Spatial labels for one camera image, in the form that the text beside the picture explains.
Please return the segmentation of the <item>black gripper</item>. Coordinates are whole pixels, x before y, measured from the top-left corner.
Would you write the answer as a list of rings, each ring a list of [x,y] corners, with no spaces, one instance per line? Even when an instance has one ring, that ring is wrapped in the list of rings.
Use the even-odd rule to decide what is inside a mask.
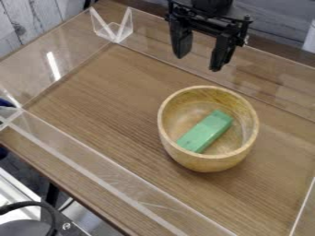
[[[236,45],[247,44],[252,17],[232,9],[233,0],[167,0],[165,21],[169,27],[172,51],[181,59],[192,49],[196,30],[216,37],[209,69],[221,70],[231,60]]]

